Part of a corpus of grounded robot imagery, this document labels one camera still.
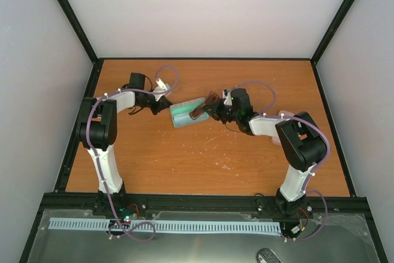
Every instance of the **gray wall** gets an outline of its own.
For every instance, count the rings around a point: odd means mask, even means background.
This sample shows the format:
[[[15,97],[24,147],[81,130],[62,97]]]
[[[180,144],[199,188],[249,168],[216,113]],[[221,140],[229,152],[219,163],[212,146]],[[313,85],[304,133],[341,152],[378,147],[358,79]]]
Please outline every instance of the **gray wall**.
[[[56,0],[0,0],[0,261],[53,190],[91,63]]]
[[[69,0],[99,57],[311,57],[342,0]]]
[[[319,74],[357,194],[394,262],[394,0],[356,0]]]

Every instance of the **orange wooden surface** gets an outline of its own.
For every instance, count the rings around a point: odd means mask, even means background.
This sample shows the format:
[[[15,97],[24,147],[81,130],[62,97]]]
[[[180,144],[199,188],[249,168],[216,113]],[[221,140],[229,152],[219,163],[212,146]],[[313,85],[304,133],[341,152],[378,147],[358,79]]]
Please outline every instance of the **orange wooden surface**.
[[[277,93],[276,104],[268,114],[307,111],[334,146],[309,61],[106,60],[95,96],[127,83],[132,71],[153,80],[156,69],[167,63],[180,75],[179,84],[168,96],[172,103],[204,97],[209,91],[221,94],[224,88],[261,79]],[[160,77],[174,82],[171,70],[164,70]],[[263,86],[251,84],[246,88],[254,110],[271,102],[272,95]],[[237,128],[233,123],[228,126]],[[127,111],[120,113],[115,157],[130,193],[274,195],[288,167],[281,147],[273,145],[269,137],[235,133],[211,118],[176,129],[169,109],[156,116],[149,109],[132,116]],[[335,148],[308,188],[321,190],[326,196],[348,196]],[[97,189],[93,162],[80,145],[67,191]]]

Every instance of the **gray metal surface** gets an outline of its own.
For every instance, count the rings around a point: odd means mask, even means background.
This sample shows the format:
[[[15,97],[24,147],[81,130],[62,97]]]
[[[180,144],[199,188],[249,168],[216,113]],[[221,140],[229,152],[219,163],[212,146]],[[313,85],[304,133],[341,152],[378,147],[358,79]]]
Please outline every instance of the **gray metal surface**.
[[[329,221],[314,239],[299,243],[284,243],[280,237],[268,235],[164,233],[158,233],[151,242],[138,243],[129,238],[109,240],[105,232],[48,230],[49,219],[45,219],[29,262],[252,263],[262,248],[272,249],[284,263],[378,262],[360,216]],[[150,233],[135,236],[147,238]]]

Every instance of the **white paint spot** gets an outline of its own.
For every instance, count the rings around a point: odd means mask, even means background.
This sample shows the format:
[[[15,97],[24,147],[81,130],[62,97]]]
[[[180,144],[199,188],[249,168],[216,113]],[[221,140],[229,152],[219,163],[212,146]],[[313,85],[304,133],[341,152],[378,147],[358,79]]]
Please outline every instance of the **white paint spot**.
[[[224,136],[224,135],[214,137],[214,138],[212,138],[211,140],[205,142],[204,145],[205,145],[205,144],[208,144],[210,141],[213,141],[213,140],[215,140],[215,139],[217,139],[217,138],[220,138],[220,137],[223,137],[223,136]]]

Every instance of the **black aluminum frame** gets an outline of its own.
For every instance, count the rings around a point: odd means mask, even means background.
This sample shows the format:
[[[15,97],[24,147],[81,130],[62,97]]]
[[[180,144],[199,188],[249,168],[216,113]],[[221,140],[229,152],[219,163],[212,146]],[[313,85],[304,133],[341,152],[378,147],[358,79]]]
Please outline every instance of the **black aluminum frame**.
[[[97,81],[100,76],[100,72],[103,63],[106,59],[127,59],[127,58],[98,58],[86,36],[84,30],[79,23],[70,3],[68,0],[58,0],[61,8],[63,9],[67,19],[77,34],[82,46],[85,48],[87,55],[93,63],[92,73],[84,93],[84,96],[93,96]],[[311,67],[315,75],[316,83],[323,101],[324,109],[327,114],[331,132],[334,138],[336,149],[339,155],[342,170],[347,182],[350,197],[327,197],[326,201],[328,204],[329,212],[342,212],[342,213],[360,213],[364,214],[369,231],[375,244],[379,259],[381,262],[388,262],[385,255],[385,251],[382,246],[379,234],[376,229],[374,219],[369,209],[366,198],[360,198],[356,196],[355,188],[353,186],[352,178],[350,176],[348,166],[345,161],[344,153],[340,146],[339,137],[335,129],[335,125],[329,110],[329,106],[326,100],[326,96],[321,85],[320,77],[318,74],[318,62],[324,51],[328,47],[331,39],[334,37],[338,27],[345,18],[347,12],[350,10],[354,0],[344,0],[336,13],[336,16],[329,25],[327,32],[324,34],[319,46],[317,47],[313,57],[304,59],[255,59],[255,58],[129,58],[137,60],[309,60]],[[99,193],[67,193],[65,192],[68,178],[70,176],[71,168],[74,163],[76,151],[78,149],[78,140],[75,136],[75,126],[71,133],[70,141],[67,146],[66,154],[63,159],[62,166],[56,181],[55,190],[52,193],[45,193],[41,204],[39,206],[36,218],[31,228],[30,235],[23,250],[23,254],[20,258],[20,263],[27,262],[30,254],[31,247],[38,230],[38,225],[42,218],[42,213],[45,209],[91,209],[96,214],[104,214],[107,217],[112,217],[111,211],[108,209],[108,204],[105,201],[105,197]],[[136,195],[127,194],[127,199],[130,202],[137,203],[139,208],[142,209],[142,205],[145,205],[145,209],[142,214],[146,217],[150,217],[151,214],[160,211],[212,211],[212,212],[241,212],[244,214],[250,214],[259,218],[269,218],[278,222],[296,221],[295,217],[283,218],[271,211],[259,211],[259,206],[266,208],[270,203],[273,202],[273,196],[195,196],[195,195]],[[309,205],[316,212],[323,211],[323,203],[319,198],[308,198]],[[115,206],[120,207],[119,202],[115,199]]]

